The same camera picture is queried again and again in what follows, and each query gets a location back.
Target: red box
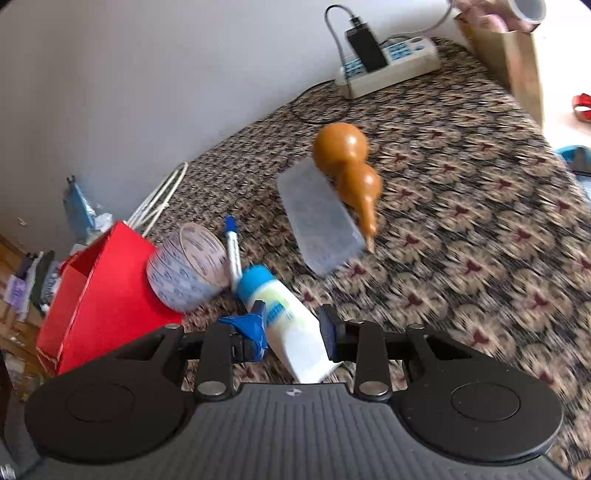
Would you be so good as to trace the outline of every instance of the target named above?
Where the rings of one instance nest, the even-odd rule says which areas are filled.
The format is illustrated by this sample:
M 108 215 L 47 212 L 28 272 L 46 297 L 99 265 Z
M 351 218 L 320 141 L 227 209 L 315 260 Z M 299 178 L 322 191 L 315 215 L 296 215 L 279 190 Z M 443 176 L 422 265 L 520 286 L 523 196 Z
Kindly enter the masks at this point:
M 183 315 L 164 305 L 145 273 L 156 247 L 123 222 L 62 266 L 37 338 L 47 371 L 63 374 Z

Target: blue bottle cap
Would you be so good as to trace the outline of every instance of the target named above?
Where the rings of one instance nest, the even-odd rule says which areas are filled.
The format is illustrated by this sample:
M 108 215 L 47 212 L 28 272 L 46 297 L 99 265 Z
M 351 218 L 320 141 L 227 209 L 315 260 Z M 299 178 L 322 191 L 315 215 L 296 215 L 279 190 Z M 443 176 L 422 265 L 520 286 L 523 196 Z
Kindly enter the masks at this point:
M 275 280 L 275 277 L 269 272 L 267 267 L 264 265 L 253 265 L 247 268 L 242 274 L 242 278 L 236 286 L 236 294 L 238 295 L 238 298 L 242 300 L 242 303 L 246 305 L 254 292 L 256 292 L 263 283 L 267 283 L 271 280 Z

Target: patterned tablecloth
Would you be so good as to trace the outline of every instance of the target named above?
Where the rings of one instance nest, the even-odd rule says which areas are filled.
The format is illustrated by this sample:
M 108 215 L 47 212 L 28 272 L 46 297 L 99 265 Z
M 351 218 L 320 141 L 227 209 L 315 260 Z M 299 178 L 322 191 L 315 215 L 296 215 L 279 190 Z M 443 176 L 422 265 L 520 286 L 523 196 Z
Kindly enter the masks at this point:
M 591 472 L 590 210 L 540 129 L 461 47 L 438 41 L 442 68 L 355 101 L 343 121 L 369 137 L 384 180 L 375 255 L 325 278 L 303 262 L 277 192 L 277 174 L 305 155 L 319 127 L 279 108 L 192 162 L 156 243 L 185 222 L 223 239 L 242 228 L 244 266 L 263 263 L 311 310 L 398 330 L 426 322 L 539 377 L 562 399 L 566 421 L 551 457 L 577 479 Z M 294 105 L 310 119 L 346 109 L 332 85 Z M 230 295 L 185 319 L 204 329 L 236 312 Z M 194 365 L 186 379 L 191 386 Z M 329 381 L 352 384 L 355 364 Z M 394 388 L 404 388 L 391 365 Z M 236 381 L 291 382 L 268 354 L 236 366 Z

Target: gourd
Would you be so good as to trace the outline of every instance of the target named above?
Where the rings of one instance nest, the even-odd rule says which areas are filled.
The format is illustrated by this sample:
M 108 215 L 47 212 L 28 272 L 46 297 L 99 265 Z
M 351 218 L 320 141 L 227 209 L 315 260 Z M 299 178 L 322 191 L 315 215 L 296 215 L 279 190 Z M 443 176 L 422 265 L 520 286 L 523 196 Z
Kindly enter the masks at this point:
M 375 208 L 382 194 L 382 179 L 367 163 L 369 142 L 363 132 L 346 123 L 323 127 L 314 139 L 314 162 L 326 175 L 336 177 L 340 199 L 359 216 L 359 229 L 367 248 L 374 251 L 378 233 Z
M 336 191 L 340 199 L 359 215 L 359 230 L 365 237 L 368 250 L 373 253 L 374 237 L 378 234 L 375 207 L 382 194 L 382 179 L 367 163 L 354 163 L 339 174 Z

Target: tape roll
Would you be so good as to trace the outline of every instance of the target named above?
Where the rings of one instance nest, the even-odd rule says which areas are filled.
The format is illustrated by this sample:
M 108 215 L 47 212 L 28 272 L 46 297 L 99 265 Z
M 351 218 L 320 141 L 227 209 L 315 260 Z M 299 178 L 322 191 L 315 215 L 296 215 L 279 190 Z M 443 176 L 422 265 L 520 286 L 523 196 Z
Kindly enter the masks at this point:
M 148 282 L 177 312 L 191 312 L 229 285 L 226 250 L 204 226 L 185 223 L 148 259 Z

